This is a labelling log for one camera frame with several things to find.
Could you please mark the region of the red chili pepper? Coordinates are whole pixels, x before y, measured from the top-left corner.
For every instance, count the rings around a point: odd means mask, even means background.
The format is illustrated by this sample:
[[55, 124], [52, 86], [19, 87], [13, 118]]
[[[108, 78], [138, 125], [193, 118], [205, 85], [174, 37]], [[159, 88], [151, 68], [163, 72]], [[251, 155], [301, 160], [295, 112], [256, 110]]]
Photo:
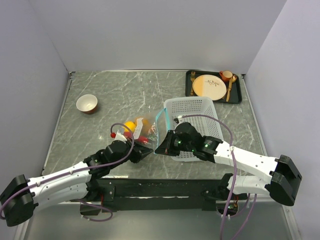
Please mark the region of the red chili pepper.
[[[130, 138], [130, 139], [133, 138], [133, 136], [129, 132], [124, 132], [124, 136], [126, 138]], [[134, 138], [134, 141], [139, 144], [148, 144], [149, 143], [149, 139], [144, 136], [139, 136], [138, 138]]]

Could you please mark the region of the clear zip top bag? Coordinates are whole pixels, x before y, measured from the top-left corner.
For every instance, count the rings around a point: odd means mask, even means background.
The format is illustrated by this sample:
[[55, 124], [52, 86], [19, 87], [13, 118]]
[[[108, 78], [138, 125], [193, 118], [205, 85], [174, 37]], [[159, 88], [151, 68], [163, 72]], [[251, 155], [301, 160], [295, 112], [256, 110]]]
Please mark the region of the clear zip top bag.
[[[138, 124], [136, 124], [135, 118], [138, 117], [147, 118], [150, 125], [148, 125], [147, 127], [143, 126], [141, 119], [139, 119]], [[128, 121], [132, 121], [136, 124], [136, 129], [134, 132], [132, 132], [133, 138], [137, 139], [141, 136], [148, 138], [147, 144], [140, 144], [153, 149], [153, 151], [155, 151], [157, 147], [163, 142], [168, 131], [172, 127], [172, 124], [170, 123], [169, 113], [166, 108], [139, 114]]]

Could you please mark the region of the yellow orange fruit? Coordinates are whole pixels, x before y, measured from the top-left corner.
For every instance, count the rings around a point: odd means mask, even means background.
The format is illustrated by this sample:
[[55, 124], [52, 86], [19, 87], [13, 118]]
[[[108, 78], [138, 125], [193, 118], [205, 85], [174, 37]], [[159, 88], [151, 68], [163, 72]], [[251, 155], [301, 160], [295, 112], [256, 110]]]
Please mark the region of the yellow orange fruit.
[[125, 132], [128, 132], [129, 130], [131, 131], [131, 132], [134, 132], [135, 131], [135, 129], [136, 129], [136, 127], [137, 127], [137, 125], [133, 122], [133, 121], [127, 121], [127, 122], [125, 122], [124, 123], [124, 125], [126, 126], [124, 129], [124, 131]]

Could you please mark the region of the orange mango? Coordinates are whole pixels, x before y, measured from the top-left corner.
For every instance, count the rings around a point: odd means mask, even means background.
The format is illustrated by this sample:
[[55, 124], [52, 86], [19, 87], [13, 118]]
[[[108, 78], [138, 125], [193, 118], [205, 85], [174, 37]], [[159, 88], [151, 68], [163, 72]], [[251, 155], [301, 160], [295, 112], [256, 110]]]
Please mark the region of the orange mango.
[[148, 121], [148, 119], [146, 117], [137, 117], [134, 119], [135, 123], [138, 124], [138, 120], [141, 119], [142, 120], [142, 124], [144, 127], [147, 127], [150, 125], [150, 122]]

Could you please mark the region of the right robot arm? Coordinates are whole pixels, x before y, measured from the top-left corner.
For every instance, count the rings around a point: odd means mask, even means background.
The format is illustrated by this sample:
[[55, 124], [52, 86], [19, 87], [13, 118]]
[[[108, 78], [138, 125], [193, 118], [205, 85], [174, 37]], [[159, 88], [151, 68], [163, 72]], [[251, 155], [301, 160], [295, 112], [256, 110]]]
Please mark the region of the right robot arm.
[[293, 160], [286, 156], [259, 155], [213, 136], [201, 135], [188, 122], [169, 130], [156, 148], [158, 155], [177, 157], [181, 152], [192, 153], [202, 161], [236, 167], [247, 176], [233, 175], [219, 186], [219, 195], [230, 199], [234, 195], [269, 195], [274, 201], [293, 206], [302, 181], [302, 175]]

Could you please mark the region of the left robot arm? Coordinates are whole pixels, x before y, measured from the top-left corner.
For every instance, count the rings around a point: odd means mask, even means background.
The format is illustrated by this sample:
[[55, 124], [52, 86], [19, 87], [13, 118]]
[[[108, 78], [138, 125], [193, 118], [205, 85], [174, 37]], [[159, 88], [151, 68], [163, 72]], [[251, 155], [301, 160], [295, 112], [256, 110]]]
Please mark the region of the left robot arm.
[[36, 210], [68, 201], [93, 201], [102, 194], [98, 179], [127, 161], [136, 164], [152, 152], [139, 143], [115, 140], [69, 168], [29, 179], [19, 175], [0, 195], [0, 218], [14, 227], [29, 220]]

